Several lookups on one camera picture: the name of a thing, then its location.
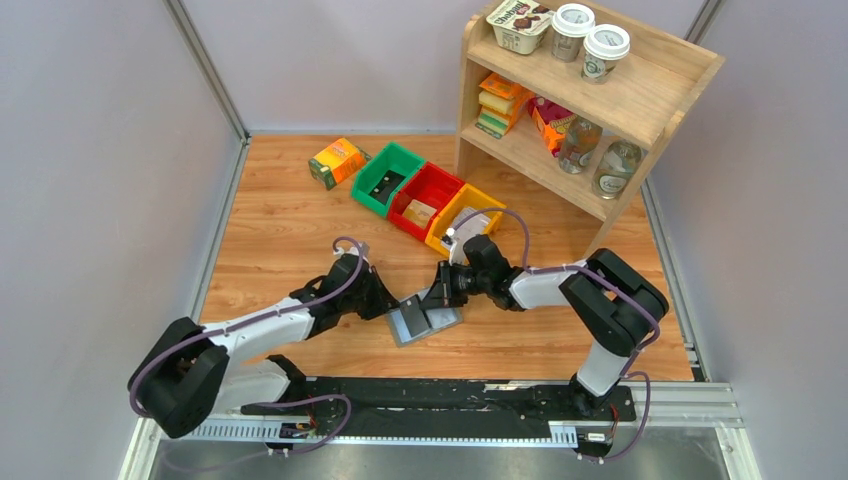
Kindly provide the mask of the gold credit card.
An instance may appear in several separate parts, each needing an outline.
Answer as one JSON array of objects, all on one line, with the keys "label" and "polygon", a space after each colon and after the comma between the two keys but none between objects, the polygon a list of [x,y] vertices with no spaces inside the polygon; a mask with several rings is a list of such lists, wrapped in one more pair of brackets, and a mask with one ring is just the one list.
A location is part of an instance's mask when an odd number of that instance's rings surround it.
[{"label": "gold credit card", "polygon": [[416,227],[426,229],[436,213],[435,207],[412,199],[405,207],[402,216]]}]

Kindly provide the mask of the stacked sponge pack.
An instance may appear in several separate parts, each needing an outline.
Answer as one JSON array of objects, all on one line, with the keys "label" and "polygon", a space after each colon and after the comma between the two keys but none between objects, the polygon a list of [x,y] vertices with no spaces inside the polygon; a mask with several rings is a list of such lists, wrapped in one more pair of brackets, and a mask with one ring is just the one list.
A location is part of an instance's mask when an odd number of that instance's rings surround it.
[{"label": "stacked sponge pack", "polygon": [[518,122],[533,92],[495,72],[491,72],[479,87],[480,111],[475,126],[501,139]]}]

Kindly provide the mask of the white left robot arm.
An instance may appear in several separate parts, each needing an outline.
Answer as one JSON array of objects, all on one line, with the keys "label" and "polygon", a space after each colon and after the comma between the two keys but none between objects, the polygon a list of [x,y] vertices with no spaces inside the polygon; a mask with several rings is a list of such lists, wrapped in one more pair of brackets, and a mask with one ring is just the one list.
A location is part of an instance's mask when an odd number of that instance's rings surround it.
[{"label": "white left robot arm", "polygon": [[327,274],[270,307],[207,325],[188,317],[171,322],[128,382],[130,405],[171,438],[194,431],[213,413],[246,405],[270,403],[281,414],[296,413],[306,389],[294,367],[280,358],[251,359],[313,338],[344,315],[371,320],[398,305],[376,269],[351,248]]}]

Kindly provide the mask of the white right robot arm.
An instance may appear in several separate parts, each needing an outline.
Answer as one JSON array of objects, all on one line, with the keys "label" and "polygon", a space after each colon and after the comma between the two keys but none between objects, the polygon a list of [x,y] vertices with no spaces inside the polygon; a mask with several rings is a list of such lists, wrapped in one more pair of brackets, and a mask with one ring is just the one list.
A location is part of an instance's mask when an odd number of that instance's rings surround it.
[{"label": "white right robot arm", "polygon": [[414,311],[462,307],[473,295],[506,311],[571,308],[593,337],[570,392],[572,408],[583,418],[596,418],[609,407],[609,392],[658,337],[658,324],[670,310],[652,283],[606,248],[578,264],[543,269],[511,265],[487,235],[472,237],[462,250],[464,261],[439,263],[430,289],[412,301]]}]

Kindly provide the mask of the aluminium rail frame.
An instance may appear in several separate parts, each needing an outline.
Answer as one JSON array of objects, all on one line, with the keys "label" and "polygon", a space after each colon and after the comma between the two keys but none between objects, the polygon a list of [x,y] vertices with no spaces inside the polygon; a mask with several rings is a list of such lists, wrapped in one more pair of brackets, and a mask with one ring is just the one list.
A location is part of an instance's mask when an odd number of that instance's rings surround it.
[{"label": "aluminium rail frame", "polygon": [[733,479],[760,472],[731,388],[714,382],[619,383],[581,412],[565,381],[309,377],[286,404],[209,414],[184,440],[312,445],[554,448],[596,465],[628,457],[651,428],[713,432]]}]

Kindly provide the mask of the clear glass bottle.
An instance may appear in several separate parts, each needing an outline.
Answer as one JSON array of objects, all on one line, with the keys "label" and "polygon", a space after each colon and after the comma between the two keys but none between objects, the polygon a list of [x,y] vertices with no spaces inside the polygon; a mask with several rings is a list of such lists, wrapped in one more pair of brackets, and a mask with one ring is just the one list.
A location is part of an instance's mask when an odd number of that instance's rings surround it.
[{"label": "clear glass bottle", "polygon": [[603,128],[592,121],[576,116],[568,129],[559,156],[560,168],[569,174],[579,174],[588,165],[600,143]]},{"label": "clear glass bottle", "polygon": [[618,198],[643,159],[643,149],[630,141],[613,141],[604,152],[592,179],[593,193],[602,199]]}]

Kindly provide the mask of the green plastic bin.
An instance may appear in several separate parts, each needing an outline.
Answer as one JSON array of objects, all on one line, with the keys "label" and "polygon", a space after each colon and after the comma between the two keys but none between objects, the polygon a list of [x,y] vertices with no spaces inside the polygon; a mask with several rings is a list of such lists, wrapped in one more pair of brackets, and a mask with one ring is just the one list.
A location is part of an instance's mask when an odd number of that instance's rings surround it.
[{"label": "green plastic bin", "polygon": [[389,142],[357,173],[351,196],[386,218],[399,190],[424,166],[425,159],[396,142]]}]

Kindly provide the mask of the left clear glass bottle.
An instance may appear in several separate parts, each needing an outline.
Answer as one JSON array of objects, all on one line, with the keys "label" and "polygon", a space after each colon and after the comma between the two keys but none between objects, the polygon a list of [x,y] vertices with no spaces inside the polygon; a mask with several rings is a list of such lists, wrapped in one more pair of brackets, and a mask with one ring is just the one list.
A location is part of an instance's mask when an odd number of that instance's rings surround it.
[{"label": "left clear glass bottle", "polygon": [[600,143],[603,128],[592,121],[576,116],[568,129],[559,156],[560,168],[569,174],[579,174],[588,165]]}]

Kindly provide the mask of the left white lidded cup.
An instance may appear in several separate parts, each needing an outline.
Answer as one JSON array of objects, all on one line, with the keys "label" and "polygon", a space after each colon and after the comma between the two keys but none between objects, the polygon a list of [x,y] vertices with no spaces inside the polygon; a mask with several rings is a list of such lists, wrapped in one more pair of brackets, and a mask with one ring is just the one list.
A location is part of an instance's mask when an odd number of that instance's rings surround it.
[{"label": "left white lidded cup", "polygon": [[551,22],[552,56],[566,63],[573,62],[594,26],[595,13],[588,6],[579,3],[560,6]]}]

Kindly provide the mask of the yellow plastic bin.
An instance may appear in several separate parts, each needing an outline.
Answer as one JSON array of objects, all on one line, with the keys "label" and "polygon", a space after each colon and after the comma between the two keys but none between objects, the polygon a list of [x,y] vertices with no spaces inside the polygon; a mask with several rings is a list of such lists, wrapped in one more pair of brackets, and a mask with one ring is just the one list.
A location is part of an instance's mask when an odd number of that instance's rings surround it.
[{"label": "yellow plastic bin", "polygon": [[[457,213],[466,206],[477,208],[478,210],[486,208],[505,208],[506,205],[490,195],[482,192],[471,184],[466,184],[460,188],[459,192],[447,203],[447,205],[436,214],[428,233],[425,237],[425,244],[439,253],[442,257],[449,256],[449,245],[443,241],[447,229],[450,227],[451,221]],[[482,234],[491,234],[499,226],[503,213],[501,211],[486,212],[491,222]]]}]

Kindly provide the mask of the orange green sponge box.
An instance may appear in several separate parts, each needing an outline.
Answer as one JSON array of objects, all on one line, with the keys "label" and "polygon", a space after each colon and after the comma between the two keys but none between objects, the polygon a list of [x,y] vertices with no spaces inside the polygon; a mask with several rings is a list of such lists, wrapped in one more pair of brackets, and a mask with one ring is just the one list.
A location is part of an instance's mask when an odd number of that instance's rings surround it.
[{"label": "orange green sponge box", "polygon": [[347,138],[339,138],[308,162],[309,172],[326,190],[332,190],[363,168],[372,156]]}]

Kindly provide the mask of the white VIP card in bin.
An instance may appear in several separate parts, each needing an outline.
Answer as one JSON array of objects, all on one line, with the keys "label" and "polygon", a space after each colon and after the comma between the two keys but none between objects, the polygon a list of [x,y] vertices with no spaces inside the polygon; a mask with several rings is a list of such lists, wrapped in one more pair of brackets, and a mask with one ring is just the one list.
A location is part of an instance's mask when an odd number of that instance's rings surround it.
[{"label": "white VIP card in bin", "polygon": [[482,234],[488,227],[491,222],[490,216],[487,213],[476,214],[476,211],[477,208],[466,206],[457,213],[450,224],[454,240],[467,240]]}]

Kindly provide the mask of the right clear glass bottle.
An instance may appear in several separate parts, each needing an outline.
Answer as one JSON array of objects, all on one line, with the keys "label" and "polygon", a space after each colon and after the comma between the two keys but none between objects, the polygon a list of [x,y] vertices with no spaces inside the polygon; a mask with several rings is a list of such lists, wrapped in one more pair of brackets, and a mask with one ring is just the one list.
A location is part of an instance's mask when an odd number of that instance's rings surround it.
[{"label": "right clear glass bottle", "polygon": [[618,198],[643,159],[643,149],[630,141],[613,141],[604,152],[592,179],[593,193],[602,199]]}]

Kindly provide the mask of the red plastic bin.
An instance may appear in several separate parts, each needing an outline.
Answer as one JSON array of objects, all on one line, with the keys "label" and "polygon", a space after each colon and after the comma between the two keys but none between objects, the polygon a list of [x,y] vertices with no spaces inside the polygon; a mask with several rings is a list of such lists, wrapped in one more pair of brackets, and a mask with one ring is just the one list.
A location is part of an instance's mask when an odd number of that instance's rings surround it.
[{"label": "red plastic bin", "polygon": [[[400,230],[424,242],[436,214],[447,205],[464,185],[464,180],[459,179],[432,162],[426,162],[396,194],[388,211],[387,219]],[[402,216],[405,207],[412,199],[417,199],[437,209],[437,213],[429,222],[426,229],[416,227]]]}]

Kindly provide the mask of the black credit card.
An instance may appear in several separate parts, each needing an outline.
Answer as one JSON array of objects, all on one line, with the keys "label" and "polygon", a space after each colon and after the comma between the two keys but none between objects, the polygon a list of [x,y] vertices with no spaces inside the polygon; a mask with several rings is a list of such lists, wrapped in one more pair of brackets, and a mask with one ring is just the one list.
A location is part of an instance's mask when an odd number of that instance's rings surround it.
[{"label": "black credit card", "polygon": [[400,186],[405,179],[406,176],[404,174],[393,170],[387,170],[378,182],[376,189],[380,191],[393,191]]}]

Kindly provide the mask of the right white lidded cup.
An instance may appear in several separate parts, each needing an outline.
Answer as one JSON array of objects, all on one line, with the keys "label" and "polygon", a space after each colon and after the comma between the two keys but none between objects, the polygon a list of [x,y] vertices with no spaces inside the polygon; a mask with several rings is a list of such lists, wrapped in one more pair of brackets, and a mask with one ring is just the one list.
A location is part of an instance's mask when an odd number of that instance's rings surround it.
[{"label": "right white lidded cup", "polygon": [[584,38],[581,78],[593,84],[605,83],[618,63],[628,55],[630,46],[630,35],[622,27],[596,25]]}]

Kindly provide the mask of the red orange snack bag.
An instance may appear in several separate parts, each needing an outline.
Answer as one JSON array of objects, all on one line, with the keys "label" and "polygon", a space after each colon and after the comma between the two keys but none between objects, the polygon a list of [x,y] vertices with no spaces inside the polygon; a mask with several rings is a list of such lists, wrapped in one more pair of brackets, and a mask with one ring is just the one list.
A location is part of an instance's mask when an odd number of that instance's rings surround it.
[{"label": "red orange snack bag", "polygon": [[542,96],[531,98],[526,104],[526,109],[545,147],[556,158],[576,114]]}]

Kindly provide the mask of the white lidded cup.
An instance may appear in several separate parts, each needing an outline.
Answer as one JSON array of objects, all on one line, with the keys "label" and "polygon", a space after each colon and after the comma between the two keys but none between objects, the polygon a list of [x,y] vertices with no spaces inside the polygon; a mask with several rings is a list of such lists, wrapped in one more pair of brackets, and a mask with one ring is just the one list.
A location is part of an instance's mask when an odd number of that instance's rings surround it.
[{"label": "white lidded cup", "polygon": [[560,6],[551,22],[552,56],[566,63],[573,62],[594,26],[595,13],[588,6],[579,3]]},{"label": "white lidded cup", "polygon": [[584,38],[581,78],[593,84],[605,83],[618,63],[628,55],[630,46],[630,35],[622,27],[596,25]]}]

